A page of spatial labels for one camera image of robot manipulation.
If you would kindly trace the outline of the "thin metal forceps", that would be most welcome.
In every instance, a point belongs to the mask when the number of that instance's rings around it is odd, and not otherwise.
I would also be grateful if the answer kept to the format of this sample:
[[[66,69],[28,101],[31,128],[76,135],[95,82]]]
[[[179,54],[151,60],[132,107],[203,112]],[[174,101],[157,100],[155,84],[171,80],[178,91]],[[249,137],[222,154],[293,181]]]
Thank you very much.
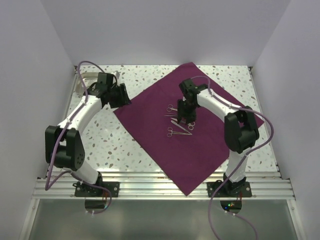
[[[176,114],[166,114],[164,115],[164,117],[172,117],[172,118],[176,118],[177,115]]]

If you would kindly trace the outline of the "metal tweezers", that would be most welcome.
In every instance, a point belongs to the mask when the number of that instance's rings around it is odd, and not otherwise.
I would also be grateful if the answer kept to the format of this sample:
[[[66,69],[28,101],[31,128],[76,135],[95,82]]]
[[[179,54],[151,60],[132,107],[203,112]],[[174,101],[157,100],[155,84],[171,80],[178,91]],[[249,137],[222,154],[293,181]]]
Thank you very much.
[[[174,124],[175,126],[179,127],[180,129],[184,130],[186,133],[191,134],[191,132],[189,132],[186,128],[184,128],[183,126],[179,125],[177,122],[175,122],[174,120],[171,120],[171,123]]]

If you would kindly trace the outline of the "small scissors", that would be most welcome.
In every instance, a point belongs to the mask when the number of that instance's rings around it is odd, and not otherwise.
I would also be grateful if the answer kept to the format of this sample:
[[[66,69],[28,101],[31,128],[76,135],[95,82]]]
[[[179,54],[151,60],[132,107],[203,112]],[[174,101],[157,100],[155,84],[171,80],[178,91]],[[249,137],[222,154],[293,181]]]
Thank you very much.
[[[167,106],[166,111],[171,114],[176,114],[178,112],[178,110],[172,104]]]

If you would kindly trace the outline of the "hemostat clamp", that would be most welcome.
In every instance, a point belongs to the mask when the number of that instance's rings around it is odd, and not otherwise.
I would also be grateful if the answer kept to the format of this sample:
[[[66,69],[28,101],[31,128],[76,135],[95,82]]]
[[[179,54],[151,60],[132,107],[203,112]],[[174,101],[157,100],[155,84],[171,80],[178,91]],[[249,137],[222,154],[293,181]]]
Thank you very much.
[[[174,131],[172,127],[167,128],[167,137],[171,138],[173,135],[186,135],[186,136],[191,136],[192,134],[190,132],[179,132],[179,131]]]

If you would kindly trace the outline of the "metal scissors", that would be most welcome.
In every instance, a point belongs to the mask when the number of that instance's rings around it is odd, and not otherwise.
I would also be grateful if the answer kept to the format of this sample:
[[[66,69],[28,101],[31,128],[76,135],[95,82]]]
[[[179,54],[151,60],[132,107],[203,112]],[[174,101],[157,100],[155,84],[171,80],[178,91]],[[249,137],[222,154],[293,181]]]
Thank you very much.
[[[187,126],[188,126],[188,129],[192,131],[195,127],[195,123],[194,122],[188,123]]]

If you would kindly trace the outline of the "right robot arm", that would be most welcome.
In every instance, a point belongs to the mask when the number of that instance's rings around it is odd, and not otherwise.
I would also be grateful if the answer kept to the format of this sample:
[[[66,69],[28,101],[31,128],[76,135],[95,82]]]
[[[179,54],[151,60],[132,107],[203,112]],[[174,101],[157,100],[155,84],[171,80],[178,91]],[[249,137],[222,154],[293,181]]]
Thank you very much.
[[[227,196],[235,196],[246,183],[246,154],[260,137],[253,110],[249,106],[241,107],[231,103],[215,93],[209,84],[195,85],[190,78],[182,81],[179,88],[183,99],[177,101],[178,122],[195,122],[196,109],[202,107],[224,123],[224,142],[229,148],[229,158],[223,182],[217,190],[223,189]]]

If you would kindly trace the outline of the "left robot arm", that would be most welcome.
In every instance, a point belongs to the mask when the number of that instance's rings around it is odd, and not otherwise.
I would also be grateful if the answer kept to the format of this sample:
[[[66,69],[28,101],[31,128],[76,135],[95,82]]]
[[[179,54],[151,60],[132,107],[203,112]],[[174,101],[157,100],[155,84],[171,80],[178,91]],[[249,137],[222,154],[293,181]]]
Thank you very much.
[[[86,185],[92,196],[103,193],[104,184],[100,172],[86,161],[82,133],[92,118],[104,106],[120,108],[131,104],[125,84],[118,83],[114,73],[99,72],[96,82],[84,88],[83,96],[76,108],[58,125],[45,130],[45,160],[48,163],[45,190],[58,180],[52,179],[53,168],[64,170]]]

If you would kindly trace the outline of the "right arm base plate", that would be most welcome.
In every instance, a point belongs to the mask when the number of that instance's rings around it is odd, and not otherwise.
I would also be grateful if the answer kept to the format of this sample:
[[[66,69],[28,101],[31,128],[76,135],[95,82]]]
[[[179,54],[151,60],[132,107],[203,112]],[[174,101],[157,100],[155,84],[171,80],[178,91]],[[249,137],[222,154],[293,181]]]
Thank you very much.
[[[207,194],[211,198],[213,193],[215,198],[251,198],[253,196],[251,185],[246,178],[239,182],[231,182],[228,180],[223,186],[222,180],[207,182]]]

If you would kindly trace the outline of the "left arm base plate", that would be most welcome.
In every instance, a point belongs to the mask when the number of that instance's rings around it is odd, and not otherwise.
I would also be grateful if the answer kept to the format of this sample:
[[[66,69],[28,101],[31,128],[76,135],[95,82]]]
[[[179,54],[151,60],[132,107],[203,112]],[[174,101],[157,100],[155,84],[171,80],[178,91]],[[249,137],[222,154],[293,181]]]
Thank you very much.
[[[98,198],[103,193],[107,193],[108,197],[117,198],[120,191],[120,183],[118,181],[103,181],[99,185],[88,185],[77,181],[72,186],[75,188],[74,196],[78,198]]]

